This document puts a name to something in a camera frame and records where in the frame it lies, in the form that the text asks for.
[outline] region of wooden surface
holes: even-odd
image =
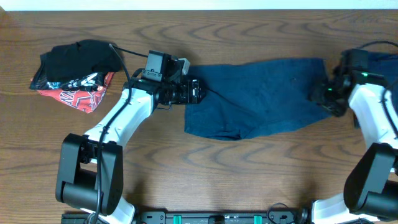
[[[58,223],[74,211],[54,196],[61,143],[101,120],[125,81],[118,73],[92,114],[40,96],[30,79],[53,46],[113,40],[194,65],[321,57],[330,70],[342,50],[397,35],[397,11],[8,12],[0,29],[0,223]],[[126,55],[126,63],[134,70],[145,60]],[[156,111],[124,151],[124,194],[170,211],[265,210],[331,197],[364,154],[351,118],[232,142],[185,134],[183,106]]]

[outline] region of red cloth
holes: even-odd
[[[41,95],[51,96],[61,103],[65,103],[73,108],[86,113],[91,113],[100,104],[105,95],[106,89],[111,82],[114,72],[109,72],[104,79],[104,86],[99,86],[97,91],[63,91],[58,90],[38,90]]]

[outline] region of wood grain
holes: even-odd
[[[0,29],[0,223],[59,223],[73,211],[54,196],[60,145],[94,126],[120,96],[122,73],[92,114],[30,91],[39,55],[55,45],[113,40],[194,65],[320,57],[331,69],[342,50],[397,35],[397,11],[9,12]],[[125,56],[130,70],[145,64]],[[131,203],[170,211],[296,207],[340,193],[364,154],[352,113],[239,142],[185,134],[183,118],[183,106],[156,111],[129,141],[124,194]]]

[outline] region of dark blue cloth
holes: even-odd
[[[374,61],[383,57],[388,60]],[[370,59],[370,72],[385,75],[389,82],[397,76],[396,55],[371,54]],[[209,89],[200,104],[186,106],[189,134],[250,139],[295,131],[330,116],[308,100],[314,84],[327,77],[319,58],[192,66],[189,75],[202,79]]]

